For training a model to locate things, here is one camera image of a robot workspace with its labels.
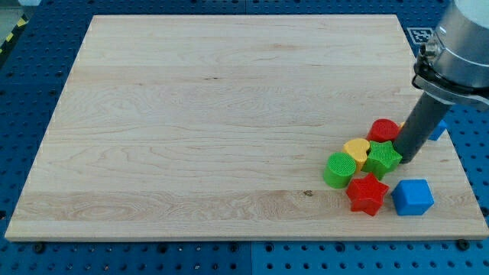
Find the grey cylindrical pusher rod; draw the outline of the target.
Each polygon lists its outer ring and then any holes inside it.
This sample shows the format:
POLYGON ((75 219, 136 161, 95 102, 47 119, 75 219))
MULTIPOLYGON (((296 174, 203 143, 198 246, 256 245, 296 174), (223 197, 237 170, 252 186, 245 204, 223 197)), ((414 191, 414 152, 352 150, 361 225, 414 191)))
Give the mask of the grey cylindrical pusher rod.
POLYGON ((413 160, 451 106, 427 92, 420 96, 393 142, 394 150, 402 156, 401 163, 413 160))

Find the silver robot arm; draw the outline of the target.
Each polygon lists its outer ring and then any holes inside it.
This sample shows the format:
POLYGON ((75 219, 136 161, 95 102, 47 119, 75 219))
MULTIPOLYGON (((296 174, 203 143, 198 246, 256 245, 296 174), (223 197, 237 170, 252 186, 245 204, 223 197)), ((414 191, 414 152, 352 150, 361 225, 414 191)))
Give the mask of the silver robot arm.
POLYGON ((409 163, 453 105, 488 110, 488 2, 453 1, 422 44, 412 85, 423 91, 393 142, 409 163))

